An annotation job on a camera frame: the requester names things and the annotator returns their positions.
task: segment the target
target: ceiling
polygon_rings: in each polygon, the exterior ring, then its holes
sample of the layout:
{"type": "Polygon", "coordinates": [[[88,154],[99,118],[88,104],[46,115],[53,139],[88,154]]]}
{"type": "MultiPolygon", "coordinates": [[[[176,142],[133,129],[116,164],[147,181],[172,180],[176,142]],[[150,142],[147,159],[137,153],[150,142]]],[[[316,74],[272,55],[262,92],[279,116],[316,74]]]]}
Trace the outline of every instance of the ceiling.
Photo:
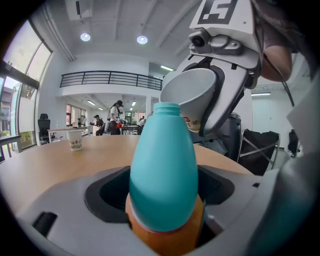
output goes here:
{"type": "Polygon", "coordinates": [[[50,19],[74,55],[121,53],[177,68],[189,53],[189,26],[201,0],[48,0],[50,19]],[[91,40],[80,40],[82,33],[91,40]],[[148,43],[137,43],[144,35],[148,43]]]}
{"type": "MultiPolygon", "coordinates": [[[[98,108],[102,108],[104,110],[109,110],[114,103],[118,100],[123,102],[123,110],[134,112],[144,113],[146,111],[146,97],[141,95],[131,95],[131,94],[117,94],[117,93],[96,93],[96,94],[76,94],[67,96],[74,101],[82,103],[87,107],[97,110],[98,108]],[[88,101],[92,101],[95,103],[95,106],[88,103],[88,101]]],[[[153,105],[159,102],[158,98],[151,98],[151,109],[153,110],[153,105]]]]}

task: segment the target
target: teal plastic bottle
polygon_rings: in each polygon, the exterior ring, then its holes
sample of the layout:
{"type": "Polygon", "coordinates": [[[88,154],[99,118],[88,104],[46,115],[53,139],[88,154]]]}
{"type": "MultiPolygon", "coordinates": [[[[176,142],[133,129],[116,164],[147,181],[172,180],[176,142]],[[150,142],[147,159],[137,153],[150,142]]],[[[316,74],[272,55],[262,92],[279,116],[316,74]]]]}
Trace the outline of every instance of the teal plastic bottle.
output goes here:
{"type": "Polygon", "coordinates": [[[190,218],[198,193],[194,145],[175,103],[154,105],[130,172],[132,212],[149,230],[173,231],[190,218]]]}

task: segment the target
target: folding chair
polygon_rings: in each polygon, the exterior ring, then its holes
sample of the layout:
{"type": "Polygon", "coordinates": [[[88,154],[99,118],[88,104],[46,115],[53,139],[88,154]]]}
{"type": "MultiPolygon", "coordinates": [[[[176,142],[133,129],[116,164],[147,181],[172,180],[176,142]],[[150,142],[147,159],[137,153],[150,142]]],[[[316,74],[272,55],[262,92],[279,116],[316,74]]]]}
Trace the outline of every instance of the folding chair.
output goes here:
{"type": "Polygon", "coordinates": [[[265,174],[269,163],[272,164],[272,168],[275,166],[279,147],[279,133],[273,131],[260,133],[246,129],[241,135],[237,162],[254,175],[262,176],[265,174]]]}

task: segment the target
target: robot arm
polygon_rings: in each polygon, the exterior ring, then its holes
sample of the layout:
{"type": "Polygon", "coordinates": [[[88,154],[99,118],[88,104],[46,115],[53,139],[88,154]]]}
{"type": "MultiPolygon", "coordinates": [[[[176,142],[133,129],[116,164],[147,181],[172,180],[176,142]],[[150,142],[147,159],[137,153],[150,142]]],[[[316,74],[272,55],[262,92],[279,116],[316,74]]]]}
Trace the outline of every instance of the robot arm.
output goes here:
{"type": "Polygon", "coordinates": [[[214,93],[200,124],[200,136],[217,131],[261,74],[263,34],[250,0],[203,0],[190,25],[190,55],[178,73],[215,72],[214,93]]]}

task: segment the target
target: column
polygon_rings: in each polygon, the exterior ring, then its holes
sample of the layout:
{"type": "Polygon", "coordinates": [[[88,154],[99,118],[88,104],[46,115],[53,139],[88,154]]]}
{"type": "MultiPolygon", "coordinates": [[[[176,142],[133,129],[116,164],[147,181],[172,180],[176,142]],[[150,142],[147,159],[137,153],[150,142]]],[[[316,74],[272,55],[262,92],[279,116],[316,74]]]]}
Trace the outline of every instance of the column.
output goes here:
{"type": "Polygon", "coordinates": [[[151,114],[151,96],[147,96],[145,99],[145,118],[148,118],[148,115],[151,114]]]}

